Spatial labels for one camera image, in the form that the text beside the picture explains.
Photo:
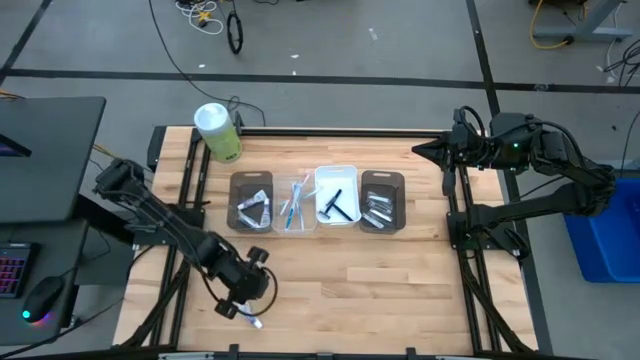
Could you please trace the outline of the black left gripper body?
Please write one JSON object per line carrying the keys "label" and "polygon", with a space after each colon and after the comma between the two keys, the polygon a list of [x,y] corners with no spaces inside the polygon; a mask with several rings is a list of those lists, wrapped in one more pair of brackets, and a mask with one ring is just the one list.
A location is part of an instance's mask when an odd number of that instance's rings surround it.
{"label": "black left gripper body", "polygon": [[213,275],[228,289],[227,297],[218,300],[215,307],[218,314],[233,319],[239,311],[236,303],[245,304],[248,300],[258,300],[264,295],[269,277],[262,264],[268,257],[266,250],[251,247],[247,261],[231,252],[217,258],[213,263]]}

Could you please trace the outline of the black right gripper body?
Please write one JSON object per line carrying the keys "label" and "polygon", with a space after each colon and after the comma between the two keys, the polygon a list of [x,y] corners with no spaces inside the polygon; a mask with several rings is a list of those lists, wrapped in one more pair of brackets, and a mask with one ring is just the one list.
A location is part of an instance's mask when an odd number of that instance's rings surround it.
{"label": "black right gripper body", "polygon": [[441,170],[442,192],[450,196],[455,190],[455,171],[458,165],[476,166],[488,153],[488,136],[478,112],[472,107],[459,107],[453,113],[454,125],[441,137],[444,148]]}

